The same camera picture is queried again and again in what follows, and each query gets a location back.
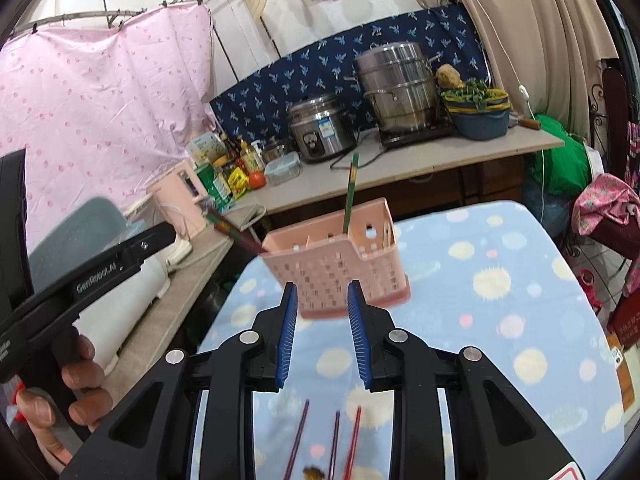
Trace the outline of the green chopstick group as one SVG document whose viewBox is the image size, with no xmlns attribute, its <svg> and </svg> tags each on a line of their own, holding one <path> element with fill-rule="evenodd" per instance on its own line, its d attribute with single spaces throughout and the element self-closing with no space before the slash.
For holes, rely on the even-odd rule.
<svg viewBox="0 0 640 480">
<path fill-rule="evenodd" d="M 352 159 L 350 160 L 350 164 L 348 168 L 346 203 L 345 203 L 344 217 L 343 217 L 342 232 L 345 235 L 348 234 L 350 218 L 352 218 L 352 205 L 354 204 L 358 167 L 359 167 L 359 154 L 357 152 L 353 152 Z"/>
<path fill-rule="evenodd" d="M 230 226 L 234 226 L 235 228 L 240 230 L 238 226 L 236 226 L 233 222 L 229 221 L 222 214 L 218 214 L 218 212 L 216 210 L 206 209 L 206 211 L 204 211 L 204 214 L 206 215 L 207 220 L 212 225 L 214 225 L 215 223 L 228 223 L 228 224 L 230 224 Z"/>
</svg>

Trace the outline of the gold flower spoon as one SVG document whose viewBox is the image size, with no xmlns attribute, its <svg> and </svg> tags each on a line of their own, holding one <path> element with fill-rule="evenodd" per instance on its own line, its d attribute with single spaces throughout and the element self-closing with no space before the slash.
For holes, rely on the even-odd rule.
<svg viewBox="0 0 640 480">
<path fill-rule="evenodd" d="M 323 480 L 324 478 L 326 475 L 316 466 L 308 466 L 303 469 L 304 480 Z"/>
</svg>

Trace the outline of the dark maroon chopstick group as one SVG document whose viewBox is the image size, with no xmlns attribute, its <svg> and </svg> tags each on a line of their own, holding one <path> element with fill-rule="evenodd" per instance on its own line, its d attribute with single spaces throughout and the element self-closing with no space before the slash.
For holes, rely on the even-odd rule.
<svg viewBox="0 0 640 480">
<path fill-rule="evenodd" d="M 328 480 L 335 479 L 335 468 L 336 468 L 336 460 L 337 460 L 337 447 L 338 440 L 340 440 L 340 425 L 341 425 L 341 412 L 337 410 L 334 416 L 334 425 L 332 432 L 332 442 L 331 442 L 331 451 L 330 451 L 330 461 L 329 461 L 329 470 L 328 476 L 326 477 Z"/>
</svg>

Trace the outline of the red chopstick group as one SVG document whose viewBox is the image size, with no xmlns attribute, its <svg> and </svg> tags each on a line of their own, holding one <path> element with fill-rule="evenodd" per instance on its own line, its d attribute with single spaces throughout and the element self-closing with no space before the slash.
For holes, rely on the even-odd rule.
<svg viewBox="0 0 640 480">
<path fill-rule="evenodd" d="M 354 463 L 355 463 L 355 458 L 357 453 L 357 446 L 358 446 L 358 439 L 359 439 L 361 414 L 362 414 L 362 406 L 358 405 L 356 409 L 354 426 L 352 426 L 352 437 L 350 438 L 349 451 L 347 455 L 345 468 L 343 471 L 343 480 L 350 480 L 352 478 L 352 468 L 354 468 Z"/>
</svg>

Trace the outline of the white dish drainer bin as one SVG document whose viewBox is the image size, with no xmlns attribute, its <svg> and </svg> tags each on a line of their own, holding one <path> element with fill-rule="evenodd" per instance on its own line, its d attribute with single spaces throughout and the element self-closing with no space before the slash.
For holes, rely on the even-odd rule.
<svg viewBox="0 0 640 480">
<path fill-rule="evenodd" d="M 131 223 L 104 197 L 88 200 L 63 220 L 33 249 L 30 274 L 36 292 L 55 283 L 71 270 L 120 243 L 143 233 L 143 221 Z M 168 291 L 170 278 L 158 255 L 145 259 L 129 278 L 122 264 L 111 260 L 73 284 L 73 298 L 98 290 L 103 295 L 85 307 L 74 322 L 93 344 L 94 360 L 106 374 L 118 361 L 118 352 L 153 300 Z"/>
</svg>

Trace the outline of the yellow snack packet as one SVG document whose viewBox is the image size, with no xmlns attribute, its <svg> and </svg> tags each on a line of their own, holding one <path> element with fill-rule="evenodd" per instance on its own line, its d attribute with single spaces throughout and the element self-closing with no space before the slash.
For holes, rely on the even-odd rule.
<svg viewBox="0 0 640 480">
<path fill-rule="evenodd" d="M 250 190 L 248 177 L 240 167 L 234 167 L 228 171 L 227 181 L 235 200 L 238 200 Z"/>
</svg>

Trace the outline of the clear food container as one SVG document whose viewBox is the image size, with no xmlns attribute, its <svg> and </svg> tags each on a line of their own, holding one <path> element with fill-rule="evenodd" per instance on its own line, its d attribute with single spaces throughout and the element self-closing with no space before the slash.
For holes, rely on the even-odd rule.
<svg viewBox="0 0 640 480">
<path fill-rule="evenodd" d="M 265 166 L 265 178 L 267 183 L 277 186 L 297 178 L 302 172 L 299 154 L 291 152 L 285 154 Z"/>
</svg>

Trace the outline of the yellow oil bottle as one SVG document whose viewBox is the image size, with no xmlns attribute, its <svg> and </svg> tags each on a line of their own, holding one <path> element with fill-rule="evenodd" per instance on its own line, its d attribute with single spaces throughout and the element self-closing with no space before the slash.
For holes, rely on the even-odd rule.
<svg viewBox="0 0 640 480">
<path fill-rule="evenodd" d="M 254 148 L 250 144 L 248 144 L 242 138 L 242 136 L 240 136 L 239 142 L 240 142 L 240 148 L 241 148 L 241 151 L 240 151 L 241 159 L 244 162 L 244 166 L 247 169 L 248 173 L 254 174 L 254 172 L 263 172 L 264 164 L 262 163 L 262 160 L 260 159 L 257 152 L 254 150 Z"/>
</svg>

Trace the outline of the pink electric kettle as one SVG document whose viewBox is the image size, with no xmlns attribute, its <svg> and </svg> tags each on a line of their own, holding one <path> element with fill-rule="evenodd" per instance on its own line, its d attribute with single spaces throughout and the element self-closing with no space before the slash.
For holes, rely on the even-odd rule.
<svg viewBox="0 0 640 480">
<path fill-rule="evenodd" d="M 207 220 L 198 203 L 208 196 L 189 159 L 178 162 L 146 188 L 160 213 L 185 240 L 206 229 Z"/>
</svg>

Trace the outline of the black induction cooker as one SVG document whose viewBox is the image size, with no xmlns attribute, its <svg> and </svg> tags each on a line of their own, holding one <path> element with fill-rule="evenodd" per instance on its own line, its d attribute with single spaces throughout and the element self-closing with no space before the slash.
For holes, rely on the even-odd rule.
<svg viewBox="0 0 640 480">
<path fill-rule="evenodd" d="M 456 132 L 456 128 L 449 120 L 408 122 L 408 124 L 389 122 L 378 125 L 380 142 L 386 150 L 446 138 L 446 136 L 453 136 Z"/>
</svg>

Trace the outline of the silver rice cooker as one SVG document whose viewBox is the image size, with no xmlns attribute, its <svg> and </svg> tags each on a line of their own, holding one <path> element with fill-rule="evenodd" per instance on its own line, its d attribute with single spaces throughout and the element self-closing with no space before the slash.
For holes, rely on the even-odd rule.
<svg viewBox="0 0 640 480">
<path fill-rule="evenodd" d="M 356 145 L 347 125 L 347 108 L 335 94 L 305 98 L 291 105 L 286 114 L 288 131 L 308 164 L 344 155 Z"/>
</svg>

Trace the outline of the pink dotted curtain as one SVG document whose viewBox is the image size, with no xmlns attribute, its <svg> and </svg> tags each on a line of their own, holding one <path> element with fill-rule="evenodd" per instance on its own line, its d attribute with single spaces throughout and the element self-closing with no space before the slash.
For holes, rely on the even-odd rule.
<svg viewBox="0 0 640 480">
<path fill-rule="evenodd" d="M 29 249 L 93 197 L 128 208 L 213 127 L 212 27 L 207 6 L 183 3 L 2 48 L 1 151 L 26 152 Z"/>
</svg>

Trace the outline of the stainless steel steamer pot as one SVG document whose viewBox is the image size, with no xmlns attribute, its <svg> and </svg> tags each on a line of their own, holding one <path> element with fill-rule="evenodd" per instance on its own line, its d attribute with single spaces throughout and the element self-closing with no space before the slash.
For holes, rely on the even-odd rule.
<svg viewBox="0 0 640 480">
<path fill-rule="evenodd" d="M 415 41 L 374 47 L 354 59 L 363 96 L 380 129 L 409 133 L 435 125 L 437 92 L 431 63 Z"/>
</svg>

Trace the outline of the green plastic bag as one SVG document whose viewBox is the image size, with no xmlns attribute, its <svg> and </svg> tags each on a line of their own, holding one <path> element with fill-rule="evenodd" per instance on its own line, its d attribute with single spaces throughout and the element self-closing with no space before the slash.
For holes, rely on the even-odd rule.
<svg viewBox="0 0 640 480">
<path fill-rule="evenodd" d="M 558 148 L 537 152 L 527 163 L 529 175 L 544 186 L 544 192 L 576 198 L 591 183 L 585 145 L 569 134 L 556 119 L 538 114 L 540 128 L 564 142 Z"/>
</svg>

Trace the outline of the pink floral cloth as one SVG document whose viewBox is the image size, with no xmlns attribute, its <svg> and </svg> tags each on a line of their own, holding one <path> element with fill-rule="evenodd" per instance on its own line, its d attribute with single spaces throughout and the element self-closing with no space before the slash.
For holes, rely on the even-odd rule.
<svg viewBox="0 0 640 480">
<path fill-rule="evenodd" d="M 618 177 L 599 174 L 575 200 L 572 230 L 634 260 L 639 255 L 638 194 Z"/>
</svg>

